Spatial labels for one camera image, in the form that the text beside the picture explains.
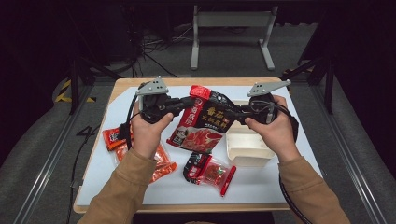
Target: white box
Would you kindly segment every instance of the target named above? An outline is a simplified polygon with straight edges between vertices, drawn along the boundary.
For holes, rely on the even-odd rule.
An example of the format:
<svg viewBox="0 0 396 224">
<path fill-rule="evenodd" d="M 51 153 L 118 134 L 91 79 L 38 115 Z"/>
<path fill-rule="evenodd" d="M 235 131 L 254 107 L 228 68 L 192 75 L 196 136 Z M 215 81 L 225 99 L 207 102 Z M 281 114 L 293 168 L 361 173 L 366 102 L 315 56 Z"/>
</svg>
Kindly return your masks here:
<svg viewBox="0 0 396 224">
<path fill-rule="evenodd" d="M 236 105 L 248 104 L 248 101 L 233 102 Z M 235 121 L 227 131 L 226 142 L 228 159 L 235 166 L 263 167 L 275 156 L 258 133 L 239 121 Z"/>
</svg>

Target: brown jacket sleeve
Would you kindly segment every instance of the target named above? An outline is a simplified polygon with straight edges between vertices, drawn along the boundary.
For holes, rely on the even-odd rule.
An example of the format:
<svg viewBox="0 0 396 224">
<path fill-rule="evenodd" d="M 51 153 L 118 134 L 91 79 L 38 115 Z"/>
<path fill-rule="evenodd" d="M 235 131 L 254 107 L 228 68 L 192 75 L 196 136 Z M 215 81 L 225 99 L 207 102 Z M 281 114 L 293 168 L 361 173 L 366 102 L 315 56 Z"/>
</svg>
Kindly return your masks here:
<svg viewBox="0 0 396 224">
<path fill-rule="evenodd" d="M 349 223 L 337 196 L 304 157 L 280 163 L 279 172 L 291 200 L 311 223 Z"/>
<path fill-rule="evenodd" d="M 157 162 L 130 150 L 112 173 L 79 223 L 131 223 Z"/>
</svg>

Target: wooden table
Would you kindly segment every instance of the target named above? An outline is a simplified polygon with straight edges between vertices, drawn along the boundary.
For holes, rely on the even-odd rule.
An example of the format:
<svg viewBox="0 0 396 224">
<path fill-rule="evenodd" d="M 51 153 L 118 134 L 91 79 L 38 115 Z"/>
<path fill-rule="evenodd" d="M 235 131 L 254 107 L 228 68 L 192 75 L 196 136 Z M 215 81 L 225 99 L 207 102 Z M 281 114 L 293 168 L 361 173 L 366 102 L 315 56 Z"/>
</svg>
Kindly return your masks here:
<svg viewBox="0 0 396 224">
<path fill-rule="evenodd" d="M 101 125 L 101 131 L 104 128 L 104 121 L 105 118 L 107 117 L 107 112 L 109 110 L 109 106 L 111 103 L 115 102 L 116 98 L 123 94 L 125 91 L 127 91 L 131 87 L 137 87 L 139 86 L 142 82 L 148 82 L 151 81 L 153 78 L 123 78 L 119 79 L 114 87 L 114 90 L 112 94 L 110 95 L 109 99 L 109 105 L 107 106 L 106 113 L 104 116 L 104 120 L 102 121 Z M 176 87 L 176 86 L 190 86 L 193 84 L 196 85 L 203 85 L 203 86 L 252 86 L 255 82 L 275 82 L 279 81 L 278 78 L 276 77 L 261 77 L 261 78 L 256 78 L 256 77 L 233 77 L 233 78 L 164 78 L 163 79 L 165 84 L 168 87 Z M 93 147 L 92 155 L 95 153 L 95 150 L 97 148 L 98 142 L 102 138 L 101 134 L 98 134 L 96 137 L 96 141 Z M 303 138 L 304 141 L 306 141 L 306 136 L 304 135 L 304 131 L 300 130 L 299 132 L 299 139 Z M 312 154 L 312 149 L 309 147 L 309 149 L 306 151 L 306 154 Z M 92 163 L 92 155 L 89 161 L 89 165 Z M 312 161 L 314 168 L 316 167 L 318 171 L 318 165 L 316 164 L 315 157 L 313 157 L 312 154 Z M 78 196 L 74 204 L 74 210 L 77 213 L 85 213 L 88 209 L 88 205 L 78 205 L 77 200 L 79 197 L 79 194 L 81 193 L 81 188 L 80 187 L 78 191 Z M 287 210 L 288 205 L 286 203 L 199 203 L 199 204 L 143 204 L 142 208 L 138 211 L 139 213 L 175 213 L 175 212 L 237 212 L 237 211 L 274 211 L 274 210 Z"/>
</svg>

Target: snack bag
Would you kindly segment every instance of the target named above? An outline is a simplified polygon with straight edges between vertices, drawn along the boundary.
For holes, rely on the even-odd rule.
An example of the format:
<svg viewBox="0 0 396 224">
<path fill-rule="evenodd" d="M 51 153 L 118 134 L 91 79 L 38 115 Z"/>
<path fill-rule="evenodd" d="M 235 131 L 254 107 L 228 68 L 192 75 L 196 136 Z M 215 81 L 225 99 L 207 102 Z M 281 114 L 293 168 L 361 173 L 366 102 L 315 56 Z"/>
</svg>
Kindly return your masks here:
<svg viewBox="0 0 396 224">
<path fill-rule="evenodd" d="M 104 130 L 102 131 L 102 135 L 105 140 L 107 151 L 112 151 L 116 147 L 126 143 L 125 139 L 119 139 L 120 128 Z"/>
<path fill-rule="evenodd" d="M 184 110 L 180 123 L 166 142 L 210 154 L 235 121 L 228 118 L 225 111 L 238 109 L 225 95 L 203 86 L 191 86 L 190 97 L 195 99 L 194 106 Z"/>
<path fill-rule="evenodd" d="M 103 136 L 108 151 L 114 151 L 116 155 L 116 164 L 119 164 L 128 152 L 128 146 L 125 139 L 118 139 L 119 128 L 104 130 Z M 131 133 L 132 147 L 134 147 L 134 135 Z M 177 163 L 170 161 L 168 153 L 166 153 L 163 145 L 160 143 L 154 156 L 157 161 L 154 174 L 152 175 L 150 183 L 159 178 L 171 174 L 177 169 Z"/>
<path fill-rule="evenodd" d="M 224 197 L 235 171 L 236 166 L 230 167 L 208 154 L 192 152 L 184 166 L 183 175 L 193 184 L 205 183 L 215 187 Z"/>
</svg>

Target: packaging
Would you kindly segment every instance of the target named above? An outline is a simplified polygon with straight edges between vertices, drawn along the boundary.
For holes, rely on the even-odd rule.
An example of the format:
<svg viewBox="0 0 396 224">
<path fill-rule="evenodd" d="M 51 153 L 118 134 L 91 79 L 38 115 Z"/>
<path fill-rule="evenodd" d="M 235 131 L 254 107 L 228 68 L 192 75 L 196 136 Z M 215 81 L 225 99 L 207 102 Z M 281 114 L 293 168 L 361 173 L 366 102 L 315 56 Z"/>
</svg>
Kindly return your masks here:
<svg viewBox="0 0 396 224">
<path fill-rule="evenodd" d="M 166 142 L 210 154 L 234 122 L 225 111 L 238 109 L 225 95 L 203 86 L 191 86 L 190 97 L 195 99 L 194 106 L 184 110 L 180 123 Z"/>
<path fill-rule="evenodd" d="M 246 105 L 248 101 L 233 101 L 236 105 Z M 247 125 L 234 122 L 226 133 L 229 163 L 237 167 L 263 167 L 276 154 L 262 137 Z"/>
<path fill-rule="evenodd" d="M 183 175 L 193 184 L 204 183 L 215 187 L 220 196 L 224 197 L 235 171 L 236 166 L 228 166 L 209 154 L 192 152 L 184 166 Z"/>
<path fill-rule="evenodd" d="M 107 129 L 102 131 L 102 136 L 105 140 L 107 151 L 112 151 L 116 147 L 126 143 L 125 139 L 119 139 L 119 135 L 120 135 L 120 128 Z"/>
<path fill-rule="evenodd" d="M 119 128 L 104 130 L 103 137 L 108 151 L 115 154 L 115 163 L 118 165 L 125 154 L 128 152 L 128 146 L 125 139 L 118 139 Z M 134 135 L 131 133 L 132 147 L 134 147 Z M 173 173 L 177 169 L 177 163 L 170 161 L 169 154 L 166 152 L 163 144 L 159 144 L 155 153 L 154 160 L 157 161 L 154 174 L 152 175 L 150 183 L 158 180 L 159 178 Z"/>
</svg>

